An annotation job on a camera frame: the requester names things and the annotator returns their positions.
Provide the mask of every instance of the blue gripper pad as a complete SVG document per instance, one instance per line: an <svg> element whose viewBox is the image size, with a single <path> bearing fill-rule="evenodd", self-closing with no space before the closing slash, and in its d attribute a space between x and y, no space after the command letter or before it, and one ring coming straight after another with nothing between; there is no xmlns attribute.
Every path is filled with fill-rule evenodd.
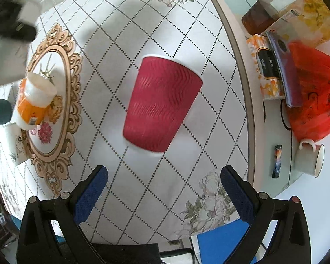
<svg viewBox="0 0 330 264"><path fill-rule="evenodd" d="M221 184L229 195L241 220L251 225L255 219L254 205L241 185L238 183L238 180L236 180L236 178L231 174L227 167L228 166L223 167L221 170Z"/></svg>
<svg viewBox="0 0 330 264"><path fill-rule="evenodd" d="M100 167L99 172L95 175L76 202L73 218L76 224L80 224L87 220L108 181L108 170L104 166Z"/></svg>

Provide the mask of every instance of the mug handle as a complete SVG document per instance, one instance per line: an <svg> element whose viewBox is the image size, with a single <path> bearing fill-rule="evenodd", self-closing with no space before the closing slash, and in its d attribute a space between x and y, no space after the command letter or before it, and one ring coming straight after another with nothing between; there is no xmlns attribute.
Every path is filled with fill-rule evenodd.
<svg viewBox="0 0 330 264"><path fill-rule="evenodd" d="M304 143L308 143L313 147L313 152L315 152L317 150L317 147L315 145L315 142L312 139L303 139L301 140L301 142L299 143L299 149L302 150L303 149L303 144Z"/></svg>

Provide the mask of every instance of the gold decorative border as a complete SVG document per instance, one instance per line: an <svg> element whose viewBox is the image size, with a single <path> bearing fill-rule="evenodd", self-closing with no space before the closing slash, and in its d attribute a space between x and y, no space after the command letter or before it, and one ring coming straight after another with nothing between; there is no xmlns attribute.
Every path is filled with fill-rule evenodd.
<svg viewBox="0 0 330 264"><path fill-rule="evenodd" d="M41 178L44 178L48 187L58 196L62 189L62 180L69 176L68 167L72 165L71 156L76 150L73 133L82 123L79 92L81 84L79 74L82 70L83 57L75 53L76 42L68 30L62 30L56 24L42 41L31 61L27 71L34 70L40 59L48 52L58 53L65 67L66 75L66 102L63 114L62 130L55 148L48 154L40 152L32 143L26 131L22 131L27 155Z"/></svg>

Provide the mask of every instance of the diamond pattern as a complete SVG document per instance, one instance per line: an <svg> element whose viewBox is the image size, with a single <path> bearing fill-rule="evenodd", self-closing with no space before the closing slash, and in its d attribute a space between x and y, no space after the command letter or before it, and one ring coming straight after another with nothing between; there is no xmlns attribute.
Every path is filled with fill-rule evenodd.
<svg viewBox="0 0 330 264"><path fill-rule="evenodd" d="M81 224L87 238L107 244L177 239L175 232L183 229L181 212L202 195L199 182L208 172L228 160L240 176L247 170L240 75L212 2L167 7L155 0L66 0L41 18L34 51L45 38L42 26L48 32L58 22L73 34L83 56L83 122L74 134L76 151L62 190L71 191L96 165L109 172L96 207ZM146 54L175 57L203 78L201 92L164 156L128 147L122 137L137 67ZM0 87L0 98L9 91ZM17 204L6 200L13 215L22 217L31 195L52 197L30 161L8 167L1 146L0 168L0 182L16 193ZM61 233L55 222L54 229Z"/></svg>

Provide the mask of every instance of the smartphone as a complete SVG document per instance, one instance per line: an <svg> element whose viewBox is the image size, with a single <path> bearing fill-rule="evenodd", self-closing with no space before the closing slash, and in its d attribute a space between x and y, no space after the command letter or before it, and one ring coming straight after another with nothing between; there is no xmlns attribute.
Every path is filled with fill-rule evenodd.
<svg viewBox="0 0 330 264"><path fill-rule="evenodd" d="M284 86L286 105L288 107L301 107L303 105L301 86L297 76L297 69L293 62L292 54L277 34L271 31L266 32L271 48L276 58L282 85Z"/></svg>
<svg viewBox="0 0 330 264"><path fill-rule="evenodd" d="M273 168L273 175L272 175L273 178L278 178L280 176L281 155L282 155L282 145L276 145L274 147L275 164Z"/></svg>

